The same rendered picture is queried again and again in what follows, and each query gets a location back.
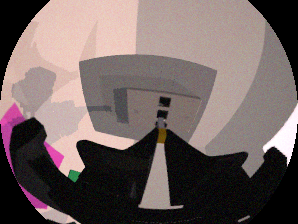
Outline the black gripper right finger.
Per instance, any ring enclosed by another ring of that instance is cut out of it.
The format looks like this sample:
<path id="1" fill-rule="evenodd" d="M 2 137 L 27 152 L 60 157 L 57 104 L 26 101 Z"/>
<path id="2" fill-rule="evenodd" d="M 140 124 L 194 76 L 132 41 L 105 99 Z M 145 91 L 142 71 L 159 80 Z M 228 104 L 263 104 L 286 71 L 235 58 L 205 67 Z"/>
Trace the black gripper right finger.
<path id="1" fill-rule="evenodd" d="M 246 152 L 208 156 L 194 149 L 176 133 L 165 128 L 166 171 L 168 171 L 170 206 L 184 205 L 182 201 L 196 192 L 213 173 L 238 167 L 247 160 Z"/>

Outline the green flat square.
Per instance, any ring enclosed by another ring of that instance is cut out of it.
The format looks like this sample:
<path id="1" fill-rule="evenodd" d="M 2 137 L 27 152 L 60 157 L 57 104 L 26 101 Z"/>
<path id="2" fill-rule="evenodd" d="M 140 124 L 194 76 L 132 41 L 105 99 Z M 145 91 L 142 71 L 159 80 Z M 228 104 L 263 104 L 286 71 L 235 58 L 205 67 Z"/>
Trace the green flat square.
<path id="1" fill-rule="evenodd" d="M 81 172 L 77 172 L 77 171 L 73 171 L 73 169 L 71 169 L 71 171 L 69 171 L 69 179 L 72 179 L 74 181 L 74 183 L 76 183 L 78 176 L 80 176 Z"/>

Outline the magenta square marking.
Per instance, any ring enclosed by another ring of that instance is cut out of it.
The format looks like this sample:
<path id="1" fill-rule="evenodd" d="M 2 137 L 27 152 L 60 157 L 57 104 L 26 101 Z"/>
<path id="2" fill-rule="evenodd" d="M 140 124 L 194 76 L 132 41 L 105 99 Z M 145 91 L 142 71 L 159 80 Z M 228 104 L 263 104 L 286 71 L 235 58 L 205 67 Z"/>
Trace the magenta square marking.
<path id="1" fill-rule="evenodd" d="M 5 112 L 5 115 L 3 116 L 3 119 L 0 121 L 0 127 L 1 127 L 1 136 L 3 136 L 3 144 L 5 153 L 7 153 L 7 159 L 9 165 L 11 165 L 11 152 L 9 152 L 9 143 L 11 143 L 11 140 L 9 140 L 9 137 L 12 136 L 12 127 L 15 127 L 15 124 L 21 124 L 21 121 L 25 121 L 25 117 L 21 116 L 21 113 L 19 111 L 19 108 L 17 108 L 16 104 L 12 105 L 12 108 L 8 108 L 7 112 Z M 60 169 L 61 161 L 64 160 L 63 153 L 57 152 L 55 148 L 52 148 L 51 145 L 45 143 L 45 148 L 47 148 L 47 151 L 49 152 L 49 155 L 51 155 L 53 164 L 56 164 L 56 167 Z M 12 172 L 13 168 L 11 165 Z M 20 185 L 20 184 L 19 184 Z M 33 197 L 33 194 L 27 192 L 27 189 L 23 188 L 23 185 L 20 185 L 21 190 L 23 190 L 25 196 L 27 196 L 28 200 L 31 201 L 31 204 L 35 206 L 36 209 L 47 209 L 48 205 L 44 204 L 44 202 L 41 202 L 40 200 L 37 200 L 36 197 Z"/>

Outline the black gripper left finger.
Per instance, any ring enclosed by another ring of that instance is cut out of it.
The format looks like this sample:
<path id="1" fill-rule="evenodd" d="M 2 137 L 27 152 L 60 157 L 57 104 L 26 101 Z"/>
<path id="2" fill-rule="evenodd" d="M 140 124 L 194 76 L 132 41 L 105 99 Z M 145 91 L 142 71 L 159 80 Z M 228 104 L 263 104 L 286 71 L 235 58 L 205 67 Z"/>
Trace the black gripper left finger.
<path id="1" fill-rule="evenodd" d="M 136 198 L 142 201 L 146 181 L 152 171 L 154 156 L 160 136 L 160 129 L 154 128 L 138 143 L 121 151 L 118 148 L 92 143 L 90 140 L 77 141 L 76 147 L 85 167 L 92 167 L 110 176 L 132 180 L 136 183 Z"/>

